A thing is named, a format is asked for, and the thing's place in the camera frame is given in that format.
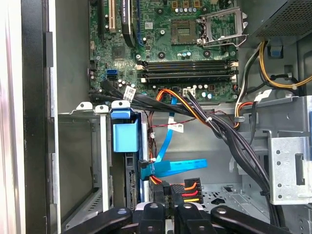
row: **black cable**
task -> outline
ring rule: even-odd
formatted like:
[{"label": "black cable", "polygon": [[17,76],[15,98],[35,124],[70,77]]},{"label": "black cable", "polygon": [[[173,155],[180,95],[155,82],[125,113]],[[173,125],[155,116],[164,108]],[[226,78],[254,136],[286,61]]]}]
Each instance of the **black cable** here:
[{"label": "black cable", "polygon": [[252,106],[252,114],[251,114],[251,119],[250,119],[250,131],[251,131],[251,138],[250,138],[250,145],[252,144],[254,140],[254,135],[256,131],[256,125],[257,125],[257,101],[253,102]]}]

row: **pcie slot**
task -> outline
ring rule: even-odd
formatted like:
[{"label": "pcie slot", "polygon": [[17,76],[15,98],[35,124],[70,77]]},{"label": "pcie slot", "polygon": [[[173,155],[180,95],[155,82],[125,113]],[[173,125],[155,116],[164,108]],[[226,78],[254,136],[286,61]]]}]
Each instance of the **pcie slot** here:
[{"label": "pcie slot", "polygon": [[98,35],[101,39],[104,39],[104,32],[105,32],[105,17],[104,17],[104,0],[98,0],[97,1],[97,30]]},{"label": "pcie slot", "polygon": [[116,11],[115,11],[115,0],[108,0],[108,8],[109,8],[109,31],[111,33],[116,32]]}]

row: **sticker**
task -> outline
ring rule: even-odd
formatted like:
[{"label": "sticker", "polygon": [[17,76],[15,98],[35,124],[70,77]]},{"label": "sticker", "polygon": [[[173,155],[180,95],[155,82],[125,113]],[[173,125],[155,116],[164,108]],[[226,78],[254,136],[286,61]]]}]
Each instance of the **sticker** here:
[{"label": "sticker", "polygon": [[127,100],[129,102],[132,102],[135,94],[136,94],[136,89],[134,89],[131,86],[127,85],[125,93],[123,95],[123,99]]},{"label": "sticker", "polygon": [[176,123],[174,121],[174,118],[172,116],[169,117],[168,119],[168,129],[171,129],[173,131],[179,132],[179,133],[183,133],[184,132],[184,125],[181,123],[177,123],[177,124],[172,124],[172,123]]},{"label": "sticker", "polygon": [[271,92],[272,92],[272,89],[268,89],[268,90],[264,91],[263,93],[256,96],[254,101],[261,101],[264,98],[268,98],[270,96]]},{"label": "sticker", "polygon": [[145,23],[145,29],[153,29],[153,23],[152,22],[146,22]]}]

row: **barcode label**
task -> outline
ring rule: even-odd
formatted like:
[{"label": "barcode label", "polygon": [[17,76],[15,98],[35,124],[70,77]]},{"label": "barcode label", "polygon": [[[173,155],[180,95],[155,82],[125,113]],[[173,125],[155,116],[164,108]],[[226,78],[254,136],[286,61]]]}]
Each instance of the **barcode label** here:
[{"label": "barcode label", "polygon": [[176,123],[174,121],[174,118],[172,116],[169,117],[168,119],[168,129],[171,129],[173,131],[179,132],[179,133],[183,133],[184,132],[184,125],[181,123],[177,123],[177,124],[172,124],[172,123]]},{"label": "barcode label", "polygon": [[135,94],[136,94],[136,89],[134,89],[134,88],[132,88],[130,86],[127,86],[126,90],[125,90],[125,93],[123,95],[123,99],[127,100],[129,102],[132,102]]}]

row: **cable tie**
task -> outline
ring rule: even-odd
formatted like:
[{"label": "cable tie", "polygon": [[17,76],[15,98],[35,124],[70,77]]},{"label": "cable tie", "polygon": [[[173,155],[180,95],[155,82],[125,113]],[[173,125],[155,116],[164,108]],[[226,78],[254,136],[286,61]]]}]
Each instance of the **cable tie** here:
[{"label": "cable tie", "polygon": [[213,118],[209,117],[205,120],[205,122],[208,123],[208,121],[211,121],[211,120],[213,120]]},{"label": "cable tie", "polygon": [[269,195],[270,195],[270,192],[261,191],[261,192],[260,192],[260,195],[261,195],[261,196],[269,196]]}]

